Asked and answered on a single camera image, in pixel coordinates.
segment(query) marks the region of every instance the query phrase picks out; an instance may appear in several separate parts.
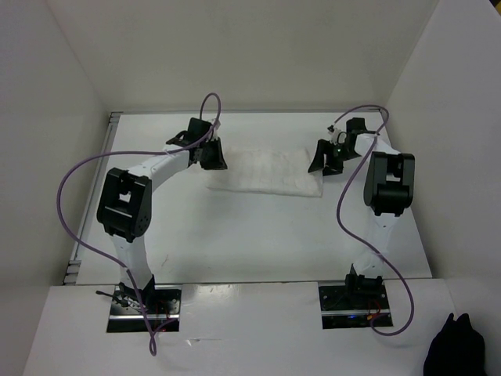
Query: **black glove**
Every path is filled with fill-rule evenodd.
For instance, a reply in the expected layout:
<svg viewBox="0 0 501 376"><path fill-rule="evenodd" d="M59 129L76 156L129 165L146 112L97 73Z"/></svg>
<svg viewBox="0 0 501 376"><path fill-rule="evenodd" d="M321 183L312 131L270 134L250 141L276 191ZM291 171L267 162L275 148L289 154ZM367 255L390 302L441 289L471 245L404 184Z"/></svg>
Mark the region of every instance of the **black glove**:
<svg viewBox="0 0 501 376"><path fill-rule="evenodd" d="M486 376L484 338L467 313L454 321L451 313L434 338L424 362L424 376Z"/></svg>

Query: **cable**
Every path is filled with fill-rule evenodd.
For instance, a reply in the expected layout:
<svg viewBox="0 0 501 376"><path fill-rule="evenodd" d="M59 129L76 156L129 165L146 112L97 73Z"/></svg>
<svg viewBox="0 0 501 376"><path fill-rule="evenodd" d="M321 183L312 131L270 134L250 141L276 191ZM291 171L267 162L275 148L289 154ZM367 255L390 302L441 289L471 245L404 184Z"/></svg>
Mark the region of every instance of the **cable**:
<svg viewBox="0 0 501 376"><path fill-rule="evenodd" d="M176 154L176 153L179 153L181 151L197 147L203 141L205 141L205 139L207 139L209 137L209 135L214 131L216 125L219 123L219 117L221 116L221 98L215 92L210 92L209 94L207 94L205 96L204 101L202 102L202 106L200 108L200 118L202 117L202 113L204 112L204 105L205 105L205 103L212 96L218 101L218 112L216 114L216 118L215 118L214 123L212 124L212 126L207 131L207 133L202 138L198 139L196 142L194 142L194 143L192 143L192 144L190 144L188 146L180 147L179 149L171 150L171 151L168 151L168 152L165 152L165 151L135 151L135 150L110 151L110 152L107 152L107 153L97 154L97 155L94 155L92 157L85 158L83 161L78 162L75 166L73 166L72 168L70 168L70 170L66 173L66 175L61 179L61 183L59 184L59 188L57 189L57 195L56 195L57 216L59 217L59 221L61 222L61 225L66 230L66 232L68 233L68 235L70 235L70 237L74 241L76 241L77 243L79 243L81 246L86 247L87 249L89 249L89 250L97 253L98 255L101 255L102 257L106 257L107 259L109 259L109 260L117 263L119 266L121 266L122 268L125 269L125 272L127 273L128 277L130 278L132 286L134 288L134 292L135 292L135 294L136 294L136 296L138 298L139 307L141 309L141 314L142 314L142 318L144 319L144 322L145 322L145 325L146 325L146 329L148 330L148 333L150 333L150 346L149 347L150 347L150 353L151 353L152 356L155 356L157 354L157 343L155 341L155 334L160 329L162 329L165 325L169 324L170 322L172 322L175 319L167 320L165 323L163 323L160 326L158 326L155 330L153 330L151 328L150 321L148 320L148 316L147 316L147 313L146 313L146 309L145 309L145 307L144 307L144 305L142 303L142 298L141 298L141 294L139 292L137 283L135 282L134 276L132 276L132 273L129 270L129 268L127 267L127 265L125 265L118 258L116 258L116 257L114 257L112 255L108 255L106 252L103 252L103 251L99 250L98 248L95 248L95 247L91 246L90 244L85 243L82 239L80 239L78 237L77 234L75 234L70 229L70 227L68 226L66 220L64 219L63 211L61 209L61 196L62 196L62 193L63 193L64 185L66 184L66 182L70 178L70 176L75 171L77 171L81 166L89 163L90 161L94 161L95 159L99 159L99 158L103 158L103 157L109 157L109 156L112 156L112 155L165 155L165 154Z"/></svg>
<svg viewBox="0 0 501 376"><path fill-rule="evenodd" d="M336 119L336 121L334 122L334 124L336 124L340 119L344 118L346 115L350 114L351 112L353 112L354 110L358 110L360 108L367 108L367 107L372 107L372 108L377 108L378 110L381 110L383 111L385 114L386 114L386 118L383 120L383 124L381 124L381 126L376 130L376 133L379 134L381 129L383 129L386 124L388 123L388 119L390 118L390 112L385 108L385 107L382 107L382 106L378 106L376 104L363 104L361 106L357 106L357 107L353 107L351 108L350 110L344 112L340 117L338 117ZM344 200L344 197L346 196L346 193L348 192L348 189L350 188L350 185L353 183L353 181L355 180L355 177L358 175L358 173L360 172L360 170L362 169L362 166L364 165L364 163L366 163L367 159L369 158L369 156L371 155L374 147L376 147L376 142L377 142L377 137L378 135L375 135L374 136L374 141L372 143L372 145L370 146L369 150L367 150L367 153L366 155L364 155L362 157L362 160L360 161L359 165L357 166L357 168L353 171L353 174L351 174L351 176L349 177L346 185L344 186L344 189L343 191L341 192L341 196L339 197L339 201L337 202L337 208L336 208L336 219L337 219L337 223L339 224L339 227L347 234L349 235L350 237L354 238L355 240L359 241L360 243L364 244L365 246L367 246L368 248L370 248L377 256L379 256L379 258L381 260L383 260L384 262L386 262L386 264L395 272L395 274L398 276L398 278L402 281L404 287L405 287L405 290L407 291L407 294L409 295L409 300L410 300L410 314L409 314L409 319L407 320L407 322L404 324L403 327L401 327L400 329L398 329L397 331L393 331L393 332L390 332L390 333L384 333L383 331L379 331L377 330L375 327L374 327L374 321L377 320L378 318L382 317L382 316L385 316L387 314L380 314L380 315L377 315L375 316L369 323L370 323L370 327L373 329L373 331L375 331L376 333L378 333L379 335L382 335L384 337L392 337L394 335L398 335L400 333L402 333L405 329L407 329L410 324L413 322L413 319L414 319L414 297L413 297L413 293L410 291L410 288L409 288L409 285L407 284L407 281L405 280L404 276L398 271L398 269L386 258L384 257L383 254L381 254L381 252L376 248L374 247L371 243L369 243L367 240L365 239L362 239L361 237L359 237L358 235L354 234L352 231L350 231L344 224L343 222L341 221L341 205L343 204L343 200Z"/></svg>

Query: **white cloth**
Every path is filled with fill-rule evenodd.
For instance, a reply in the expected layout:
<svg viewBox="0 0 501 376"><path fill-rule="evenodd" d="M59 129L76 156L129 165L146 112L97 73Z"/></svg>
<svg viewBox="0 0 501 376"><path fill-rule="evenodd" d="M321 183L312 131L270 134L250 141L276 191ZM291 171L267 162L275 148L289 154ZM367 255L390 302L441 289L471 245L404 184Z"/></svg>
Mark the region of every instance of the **white cloth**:
<svg viewBox="0 0 501 376"><path fill-rule="evenodd" d="M322 196L322 172L308 174L311 161L306 149L282 152L230 146L223 155L228 169L209 172L207 188L211 190Z"/></svg>

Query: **purple cable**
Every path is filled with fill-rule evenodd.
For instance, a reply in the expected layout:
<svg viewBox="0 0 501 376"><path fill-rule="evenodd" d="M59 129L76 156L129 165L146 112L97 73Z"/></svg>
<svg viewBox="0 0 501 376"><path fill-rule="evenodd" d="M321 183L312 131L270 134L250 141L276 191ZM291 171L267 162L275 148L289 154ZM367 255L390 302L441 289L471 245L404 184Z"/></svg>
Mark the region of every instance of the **purple cable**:
<svg viewBox="0 0 501 376"><path fill-rule="evenodd" d="M66 181L70 178L70 176L75 171L77 171L81 166L89 163L90 161L94 161L95 159L99 159L99 158L103 158L103 157L109 157L111 155L125 155L125 154L127 154L127 155L165 155L165 154L176 154L176 153L179 153L180 151L192 149L192 148L198 146L203 141L205 141L205 139L207 139L207 137L209 137L209 135L214 131L216 125L219 123L219 117L221 116L221 98L219 97L219 95L217 93L210 92L209 94L207 94L205 96L204 101L202 102L202 105L200 107L200 119L202 118L202 113L204 112L205 103L207 102L207 100L211 96L213 96L218 101L218 112L216 114L216 118L214 120L214 123L212 124L212 126L209 128L209 130L207 131L207 133L201 139L198 139L196 142L194 142L194 143L192 143L192 144L190 144L188 146L180 147L179 149L168 151L168 152L165 152L165 151L135 151L135 150L129 150L129 151L111 151L111 152L108 152L108 153L102 153L102 154L94 155L92 157L84 159L83 161L78 162L75 166L73 166L70 169L70 171L68 171L66 173L66 175L63 177L63 179L61 180L61 183L59 184L59 188L57 189L57 196L56 196L57 216L59 217L61 225L63 225L63 228L66 230L66 232L68 233L68 235L70 235L70 237L73 240L75 240L77 243L79 243L81 246L86 247L87 249L90 249L91 251L97 253L98 255L106 257L107 259L109 259L109 260L117 263L119 266L121 266L122 268L125 269L125 272L127 273L128 277L131 279L131 283L132 283L132 286L134 288L134 292L135 292L136 296L138 297L138 303L139 303L139 307L141 308L142 318L144 319L144 322L145 322L145 325L146 325L146 329L148 330L148 333L150 333L150 353L151 353L152 356L155 356L157 354L157 343L155 341L155 334L158 331L160 331L163 327L165 327L165 325L169 324L170 322L172 322L175 319L167 320L165 323L161 324L155 330L153 330L151 328L150 321L148 320L148 316L147 316L147 313L146 313L146 309L145 309L145 307L144 307L144 305L142 303L141 294L139 292L137 283L135 282L134 276L132 276L131 271L118 258L116 258L116 257L114 257L112 255L108 255L106 252L103 252L103 251L99 250L98 248L95 248L95 247L91 246L90 244L85 243L82 239L80 239L78 237L77 234L75 234L70 229L70 227L66 223L66 220L63 217L63 211L61 210L61 195L63 193L64 184L66 184Z"/></svg>
<svg viewBox="0 0 501 376"><path fill-rule="evenodd" d="M344 114L342 114L340 117L338 117L336 119L336 121L334 122L334 124L336 124L340 119L344 118L344 116L346 116L347 114L350 114L354 110L357 110L359 108L367 108L367 107L377 108L379 110L382 110L386 114L386 119L384 119L383 124L376 130L376 132L379 134L379 132L381 131L381 129L383 129L386 126L386 124L388 123L388 119L390 118L390 113L389 113L389 111L386 108L384 108L382 106L378 106L376 104L364 104L364 105L361 105L361 106L353 107L350 110L346 111ZM369 150L367 150L366 155L364 155L362 157L362 160L360 161L359 165L357 166L357 168L355 169L355 171L353 172L353 174L351 174L350 178L346 182L346 185L344 186L343 192L341 192L341 196L339 197L339 201L337 202L336 218L337 218L337 223L339 224L339 227L345 233L347 233L350 237L358 240L360 243L364 244L365 246L369 247L376 255L378 255L380 257L381 260L383 260L384 262L386 262L386 264L388 266L390 266L390 268L395 272L395 274L398 276L398 278L402 281L402 283L404 284L405 289L407 290L407 294L409 295L409 300L410 300L410 315L409 315L409 319L407 320L407 322L405 323L405 325L403 327L401 327L397 331L392 331L390 333L384 333L383 331L378 331L374 327L374 321L377 320L379 317L381 317L383 315L375 316L369 322L370 323L370 327L376 333L378 333L379 335L383 335L384 337L392 337L394 335L398 335L398 334L402 333L413 322L413 318L414 318L414 297L413 297L413 293L410 291L410 288L409 288L409 285L407 284L407 281L405 281L404 276L398 271L398 269L386 257L384 257L384 255L376 247L374 247L367 240L362 239L358 235L354 234L341 221L341 205L343 204L344 197L346 196L346 193L348 192L348 189L350 188L350 185L353 183L353 180L355 180L355 177L358 175L358 173L362 169L363 164L366 163L367 159L369 158L369 156L371 155L372 151L374 150L374 147L376 147L376 142L377 142L377 136L374 137L374 141L373 141L372 145L370 146Z"/></svg>

